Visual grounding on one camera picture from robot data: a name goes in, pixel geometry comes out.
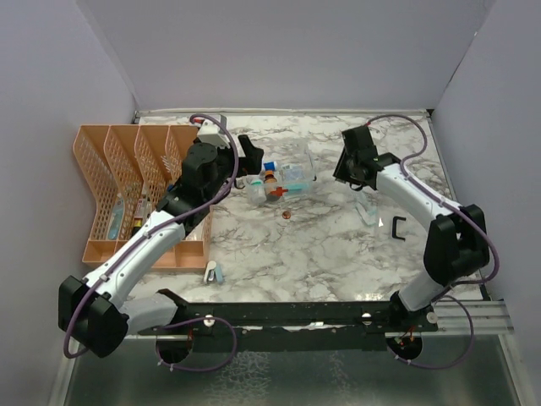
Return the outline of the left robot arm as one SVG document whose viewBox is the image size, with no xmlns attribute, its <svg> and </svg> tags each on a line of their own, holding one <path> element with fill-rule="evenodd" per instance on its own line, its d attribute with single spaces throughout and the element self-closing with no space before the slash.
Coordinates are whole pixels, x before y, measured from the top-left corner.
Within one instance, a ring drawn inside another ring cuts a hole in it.
<svg viewBox="0 0 541 406">
<path fill-rule="evenodd" d="M 128 333 L 122 306 L 128 293 L 174 245 L 183 241 L 223 200 L 238 177 L 262 168 L 263 149 L 242 134 L 219 147 L 196 140 L 181 175 L 143 227 L 109 260 L 84 278 L 67 277 L 58 290 L 58 326 L 84 351 L 104 358 Z"/>
</svg>

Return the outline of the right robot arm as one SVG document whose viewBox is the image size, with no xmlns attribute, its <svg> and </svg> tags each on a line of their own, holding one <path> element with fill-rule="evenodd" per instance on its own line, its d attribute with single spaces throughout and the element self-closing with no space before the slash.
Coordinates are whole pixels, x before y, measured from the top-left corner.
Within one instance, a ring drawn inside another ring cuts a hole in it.
<svg viewBox="0 0 541 406">
<path fill-rule="evenodd" d="M 424 269 L 394 295 L 396 304 L 388 310 L 390 324 L 406 331 L 418 322 L 418 310 L 489 263 L 484 212 L 447 200 L 409 172 L 402 159 L 380 154 L 367 125 L 343 131 L 342 140 L 333 177 L 388 196 L 427 231 Z"/>
</svg>

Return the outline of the clear plastic tray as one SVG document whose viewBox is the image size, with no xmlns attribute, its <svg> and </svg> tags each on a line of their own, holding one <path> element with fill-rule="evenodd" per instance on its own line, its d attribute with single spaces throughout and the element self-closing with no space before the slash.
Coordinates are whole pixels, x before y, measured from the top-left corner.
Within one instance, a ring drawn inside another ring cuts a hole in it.
<svg viewBox="0 0 541 406">
<path fill-rule="evenodd" d="M 360 200 L 360 201 L 369 202 L 371 205 L 376 206 L 378 210 L 377 197 L 371 192 L 371 189 L 368 186 L 363 186 L 361 184 L 354 184 L 352 182 L 351 177 L 350 177 L 350 180 L 351 180 L 350 183 L 343 183 L 343 184 L 346 184 L 349 186 L 354 208 L 355 208 L 355 202 Z"/>
</svg>

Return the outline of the clear plastic medicine box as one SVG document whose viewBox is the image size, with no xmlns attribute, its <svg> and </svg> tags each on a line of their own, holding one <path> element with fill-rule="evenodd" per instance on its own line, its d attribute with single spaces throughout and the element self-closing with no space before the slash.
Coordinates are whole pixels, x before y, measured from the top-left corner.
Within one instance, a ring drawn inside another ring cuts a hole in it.
<svg viewBox="0 0 541 406">
<path fill-rule="evenodd" d="M 249 203 L 265 203 L 308 195 L 317 180 L 313 154 L 306 142 L 294 140 L 264 147 L 260 170 L 243 179 Z"/>
</svg>

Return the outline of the cotton swab pack teal header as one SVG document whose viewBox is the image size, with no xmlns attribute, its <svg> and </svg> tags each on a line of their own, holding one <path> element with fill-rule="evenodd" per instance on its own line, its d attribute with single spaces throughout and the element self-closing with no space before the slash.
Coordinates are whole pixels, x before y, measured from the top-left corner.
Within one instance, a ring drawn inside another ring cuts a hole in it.
<svg viewBox="0 0 541 406">
<path fill-rule="evenodd" d="M 283 185 L 287 194 L 295 195 L 307 193 L 311 189 L 311 183 L 290 183 Z"/>
</svg>

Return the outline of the small items pack teal header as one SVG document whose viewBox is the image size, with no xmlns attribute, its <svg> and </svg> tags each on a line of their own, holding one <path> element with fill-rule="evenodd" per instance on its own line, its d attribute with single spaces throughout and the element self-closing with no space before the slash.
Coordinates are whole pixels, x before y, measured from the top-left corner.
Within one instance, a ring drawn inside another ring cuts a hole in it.
<svg viewBox="0 0 541 406">
<path fill-rule="evenodd" d="M 281 167 L 281 178 L 283 182 L 296 182 L 305 178 L 302 165 L 287 164 Z"/>
</svg>

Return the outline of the teal white dressing packet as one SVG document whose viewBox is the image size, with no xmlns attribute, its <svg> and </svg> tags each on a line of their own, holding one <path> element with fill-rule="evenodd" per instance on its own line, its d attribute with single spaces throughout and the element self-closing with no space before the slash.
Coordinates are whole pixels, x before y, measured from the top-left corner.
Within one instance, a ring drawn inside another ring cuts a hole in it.
<svg viewBox="0 0 541 406">
<path fill-rule="evenodd" d="M 355 202 L 355 208 L 364 225 L 367 227 L 376 225 L 378 220 L 378 210 L 376 206 L 371 205 L 369 202 L 358 200 Z"/>
</svg>

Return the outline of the brown bottle orange cap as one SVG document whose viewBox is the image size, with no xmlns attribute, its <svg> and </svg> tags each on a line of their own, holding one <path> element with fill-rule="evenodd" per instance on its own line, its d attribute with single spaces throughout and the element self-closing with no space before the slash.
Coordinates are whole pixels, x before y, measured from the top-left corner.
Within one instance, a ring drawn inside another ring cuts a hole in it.
<svg viewBox="0 0 541 406">
<path fill-rule="evenodd" d="M 279 199 L 279 196 L 276 194 L 277 179 L 272 170 L 266 170 L 264 176 L 264 190 L 265 196 L 268 201 L 276 201 Z"/>
</svg>

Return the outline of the white disinfectant bottle green label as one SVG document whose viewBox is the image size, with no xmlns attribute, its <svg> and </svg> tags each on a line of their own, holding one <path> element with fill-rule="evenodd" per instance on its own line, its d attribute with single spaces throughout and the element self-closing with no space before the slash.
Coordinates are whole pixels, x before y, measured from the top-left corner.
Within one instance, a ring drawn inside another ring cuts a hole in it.
<svg viewBox="0 0 541 406">
<path fill-rule="evenodd" d="M 256 201 L 257 203 L 260 203 L 261 201 L 266 200 L 265 188 L 260 179 L 254 178 L 250 181 L 249 197 L 252 201 Z"/>
</svg>

